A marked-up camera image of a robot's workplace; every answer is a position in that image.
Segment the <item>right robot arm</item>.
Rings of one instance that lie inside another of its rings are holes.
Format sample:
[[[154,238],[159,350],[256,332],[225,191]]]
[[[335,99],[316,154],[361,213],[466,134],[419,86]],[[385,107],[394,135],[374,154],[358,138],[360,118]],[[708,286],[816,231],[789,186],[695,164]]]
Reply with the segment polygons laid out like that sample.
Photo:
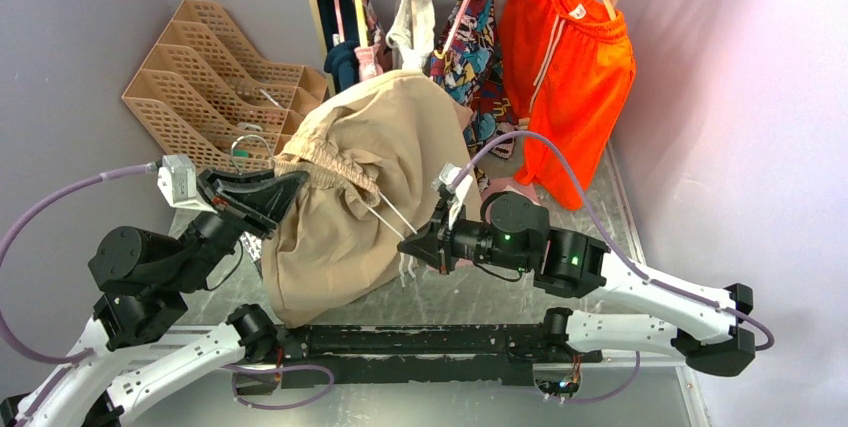
[[[743,284],[699,287],[618,256],[605,242],[554,228],[546,208],[514,193],[487,198],[478,221],[452,215],[438,201],[427,223],[398,245],[402,254],[440,273],[461,260],[529,273],[535,287],[566,299],[609,301],[627,314],[552,308],[539,336],[542,353],[562,361],[570,354],[629,350],[682,359],[718,377],[742,373],[756,357],[753,332],[741,316],[752,309]]]

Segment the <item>beige shorts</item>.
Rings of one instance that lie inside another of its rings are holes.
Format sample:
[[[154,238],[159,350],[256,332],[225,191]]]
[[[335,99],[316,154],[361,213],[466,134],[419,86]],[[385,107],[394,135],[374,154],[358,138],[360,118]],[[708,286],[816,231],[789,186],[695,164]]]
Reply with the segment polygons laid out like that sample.
[[[309,178],[261,254],[271,308],[285,325],[305,325],[412,275],[398,243],[429,220],[443,167],[469,161],[463,132],[471,116],[424,74],[395,70],[305,117],[275,172]]]

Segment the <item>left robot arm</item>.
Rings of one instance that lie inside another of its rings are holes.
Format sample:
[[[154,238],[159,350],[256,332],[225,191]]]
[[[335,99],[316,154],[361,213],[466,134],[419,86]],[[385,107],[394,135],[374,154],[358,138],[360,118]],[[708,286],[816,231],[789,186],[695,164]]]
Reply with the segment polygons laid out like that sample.
[[[119,227],[101,241],[89,270],[101,291],[73,349],[63,357],[33,353],[53,366],[34,391],[1,404],[5,426],[122,426],[202,376],[278,348],[277,330],[256,304],[244,304],[197,341],[139,369],[132,361],[155,346],[187,312],[185,296],[242,237],[267,239],[293,205],[308,174],[265,170],[235,174],[157,167],[167,202],[195,218],[179,237]]]

